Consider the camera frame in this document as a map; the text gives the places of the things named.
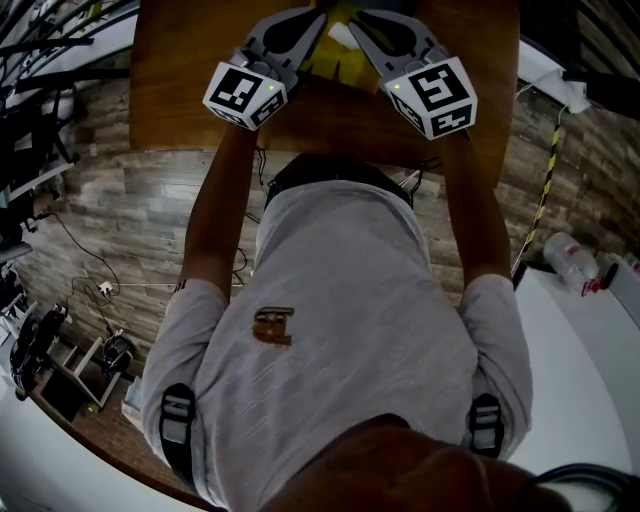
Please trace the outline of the clear plastic bottle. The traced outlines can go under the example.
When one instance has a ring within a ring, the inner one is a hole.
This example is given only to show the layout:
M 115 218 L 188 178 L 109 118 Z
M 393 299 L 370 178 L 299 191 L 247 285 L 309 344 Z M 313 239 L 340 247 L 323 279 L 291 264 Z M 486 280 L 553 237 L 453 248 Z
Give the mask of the clear plastic bottle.
M 563 282 L 581 296 L 600 290 L 602 279 L 596 259 L 567 233 L 551 235 L 544 244 L 543 256 Z

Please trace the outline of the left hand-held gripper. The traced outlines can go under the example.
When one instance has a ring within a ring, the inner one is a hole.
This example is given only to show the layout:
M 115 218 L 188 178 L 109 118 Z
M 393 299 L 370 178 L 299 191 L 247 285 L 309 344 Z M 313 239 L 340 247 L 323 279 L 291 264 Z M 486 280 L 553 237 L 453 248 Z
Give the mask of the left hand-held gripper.
M 323 9 L 288 9 L 262 19 L 250 32 L 247 47 L 218 64 L 203 104 L 229 123 L 258 130 L 289 103 L 297 71 L 325 25 Z M 265 50 L 248 48 L 253 40 Z

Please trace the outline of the black bar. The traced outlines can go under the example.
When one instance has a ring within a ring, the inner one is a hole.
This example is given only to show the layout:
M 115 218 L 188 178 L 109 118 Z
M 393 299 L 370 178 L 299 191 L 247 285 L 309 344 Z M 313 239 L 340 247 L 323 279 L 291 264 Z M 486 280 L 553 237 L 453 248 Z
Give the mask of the black bar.
M 640 79 L 615 74 L 564 71 L 565 82 L 586 85 L 586 97 L 611 112 L 640 121 Z

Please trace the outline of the white wooden frame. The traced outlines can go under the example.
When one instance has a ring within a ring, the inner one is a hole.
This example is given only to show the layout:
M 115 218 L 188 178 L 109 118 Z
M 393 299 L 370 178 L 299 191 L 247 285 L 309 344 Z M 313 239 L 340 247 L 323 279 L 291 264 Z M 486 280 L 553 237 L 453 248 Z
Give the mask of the white wooden frame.
M 58 409 L 86 403 L 92 411 L 102 411 L 122 371 L 107 369 L 103 358 L 104 339 L 98 337 L 86 351 L 55 338 L 47 351 L 48 372 L 40 394 Z

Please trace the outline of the yellow black striped tape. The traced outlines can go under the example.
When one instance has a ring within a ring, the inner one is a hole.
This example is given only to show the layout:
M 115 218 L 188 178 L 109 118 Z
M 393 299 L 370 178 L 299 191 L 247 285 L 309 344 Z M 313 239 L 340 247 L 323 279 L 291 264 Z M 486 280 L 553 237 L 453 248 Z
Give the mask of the yellow black striped tape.
M 543 216 L 544 213 L 544 209 L 546 206 L 546 202 L 547 202 L 547 197 L 549 195 L 550 192 L 550 187 L 551 187 L 551 181 L 553 178 L 553 173 L 554 173 L 554 169 L 555 169 L 555 165 L 556 165 L 556 158 L 557 158 L 557 147 L 558 147 L 558 143 L 559 143 L 559 134 L 560 134 L 560 126 L 561 126 L 561 119 L 558 118 L 554 127 L 554 132 L 553 132 L 553 140 L 552 140 L 552 145 L 551 145 L 551 149 L 550 149 L 550 157 L 549 157 L 549 161 L 548 161 L 548 166 L 547 166 L 547 170 L 545 173 L 545 180 L 543 183 L 543 187 L 541 190 L 541 194 L 539 197 L 539 201 L 538 201 L 538 205 L 533 217 L 533 220 L 529 226 L 529 229 L 527 231 L 526 237 L 524 239 L 523 245 L 515 259 L 514 264 L 512 265 L 511 268 L 511 276 L 514 277 L 516 270 L 520 264 L 520 261 L 522 259 L 522 257 L 525 255 L 525 253 L 528 251 L 529 247 L 531 246 L 533 239 L 535 237 L 536 234 L 536 230 L 537 227 L 540 223 L 540 219 Z

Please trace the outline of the wooden table with hairpin legs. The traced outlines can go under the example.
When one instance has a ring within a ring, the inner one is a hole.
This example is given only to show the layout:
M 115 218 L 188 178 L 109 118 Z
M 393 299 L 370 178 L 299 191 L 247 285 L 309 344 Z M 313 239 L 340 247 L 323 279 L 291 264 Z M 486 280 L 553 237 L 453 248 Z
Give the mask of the wooden table with hairpin legs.
M 131 58 L 130 147 L 218 146 L 226 123 L 203 104 L 219 62 L 253 26 L 311 0 L 141 0 Z M 417 0 L 416 16 L 460 58 L 478 96 L 468 131 L 482 169 L 501 175 L 516 92 L 518 0 Z M 269 150 L 350 155 L 405 168 L 437 152 L 381 94 L 308 76 L 260 131 Z

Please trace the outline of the black equipment pile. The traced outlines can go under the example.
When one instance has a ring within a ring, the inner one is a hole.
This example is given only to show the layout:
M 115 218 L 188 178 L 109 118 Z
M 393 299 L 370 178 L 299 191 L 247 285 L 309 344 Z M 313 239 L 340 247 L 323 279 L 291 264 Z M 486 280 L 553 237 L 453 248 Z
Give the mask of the black equipment pile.
M 56 304 L 41 319 L 30 314 L 23 323 L 9 359 L 18 400 L 27 398 L 36 386 L 37 373 L 50 366 L 48 351 L 68 315 L 66 306 Z

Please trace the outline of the yellow tray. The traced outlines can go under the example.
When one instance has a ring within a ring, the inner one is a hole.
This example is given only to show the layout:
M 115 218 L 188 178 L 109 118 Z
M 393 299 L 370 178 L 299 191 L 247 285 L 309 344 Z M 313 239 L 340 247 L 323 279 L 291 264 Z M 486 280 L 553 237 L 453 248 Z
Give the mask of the yellow tray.
M 328 36 L 329 29 L 336 22 L 348 27 L 349 20 L 356 18 L 360 10 L 390 10 L 404 15 L 413 15 L 418 0 L 308 0 L 311 7 L 326 10 L 326 28 L 311 57 L 301 70 L 311 75 L 328 79 L 368 93 L 378 90 L 379 75 L 370 64 L 363 50 L 349 50 Z

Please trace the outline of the person's left forearm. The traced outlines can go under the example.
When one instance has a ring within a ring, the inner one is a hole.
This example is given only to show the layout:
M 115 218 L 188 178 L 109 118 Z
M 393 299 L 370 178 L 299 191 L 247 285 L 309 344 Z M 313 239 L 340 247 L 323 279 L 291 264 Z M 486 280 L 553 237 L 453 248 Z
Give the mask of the person's left forearm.
M 230 298 L 258 133 L 229 125 L 192 208 L 180 281 L 200 279 Z

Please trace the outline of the dark trousers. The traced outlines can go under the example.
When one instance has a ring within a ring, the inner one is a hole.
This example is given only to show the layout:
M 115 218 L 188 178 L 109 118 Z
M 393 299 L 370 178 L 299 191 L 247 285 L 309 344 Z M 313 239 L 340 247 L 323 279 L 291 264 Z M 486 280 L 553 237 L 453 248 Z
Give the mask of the dark trousers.
M 286 190 L 337 180 L 380 188 L 413 206 L 410 194 L 379 168 L 351 157 L 314 153 L 299 154 L 269 182 L 266 206 Z

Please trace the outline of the black metal rack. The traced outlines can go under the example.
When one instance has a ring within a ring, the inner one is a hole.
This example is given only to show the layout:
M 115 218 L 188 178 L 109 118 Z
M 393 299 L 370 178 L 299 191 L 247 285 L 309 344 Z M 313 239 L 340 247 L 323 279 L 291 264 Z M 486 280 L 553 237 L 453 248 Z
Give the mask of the black metal rack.
M 73 167 L 63 140 L 84 82 L 126 78 L 141 0 L 0 0 L 0 247 L 34 216 L 33 190 Z

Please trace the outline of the white table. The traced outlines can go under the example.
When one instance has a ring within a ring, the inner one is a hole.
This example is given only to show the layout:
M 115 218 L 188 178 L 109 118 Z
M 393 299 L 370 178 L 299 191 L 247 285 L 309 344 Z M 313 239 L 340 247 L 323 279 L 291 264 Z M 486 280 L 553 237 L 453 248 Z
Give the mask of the white table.
M 640 328 L 608 290 L 585 297 L 527 267 L 516 298 L 533 375 L 532 428 L 511 457 L 534 473 L 596 463 L 640 476 Z

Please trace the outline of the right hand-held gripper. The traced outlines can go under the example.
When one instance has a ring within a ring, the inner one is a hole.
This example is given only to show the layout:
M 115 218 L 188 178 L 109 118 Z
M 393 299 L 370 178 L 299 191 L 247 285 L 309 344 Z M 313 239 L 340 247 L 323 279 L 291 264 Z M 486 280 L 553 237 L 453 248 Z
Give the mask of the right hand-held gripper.
M 349 29 L 379 73 L 380 89 L 393 108 L 429 140 L 465 131 L 476 122 L 478 98 L 461 61 L 436 45 L 397 71 L 398 56 L 416 56 L 433 45 L 418 19 L 390 10 L 367 9 L 349 20 Z

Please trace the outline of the grey T-shirt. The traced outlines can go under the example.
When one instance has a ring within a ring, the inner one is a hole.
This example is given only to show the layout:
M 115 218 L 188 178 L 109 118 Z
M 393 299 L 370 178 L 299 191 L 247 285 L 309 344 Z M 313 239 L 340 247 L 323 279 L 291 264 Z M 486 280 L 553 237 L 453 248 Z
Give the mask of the grey T-shirt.
M 469 446 L 472 402 L 485 393 L 500 404 L 501 456 L 526 436 L 532 377 L 511 281 L 479 277 L 454 306 L 396 195 L 348 181 L 286 190 L 266 208 L 256 250 L 234 299 L 203 280 L 178 285 L 144 368 L 155 452 L 164 392 L 194 393 L 205 500 L 256 512 L 345 430 L 381 415 Z

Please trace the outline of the white sheet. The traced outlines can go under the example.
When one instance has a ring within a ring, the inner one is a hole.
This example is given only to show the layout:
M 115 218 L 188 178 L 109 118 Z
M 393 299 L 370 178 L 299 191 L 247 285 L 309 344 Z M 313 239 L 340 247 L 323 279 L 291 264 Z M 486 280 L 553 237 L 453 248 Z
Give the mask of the white sheet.
M 579 114 L 591 106 L 586 96 L 586 84 L 565 81 L 565 68 L 542 51 L 519 41 L 518 78 L 530 88 L 546 94 L 571 114 Z

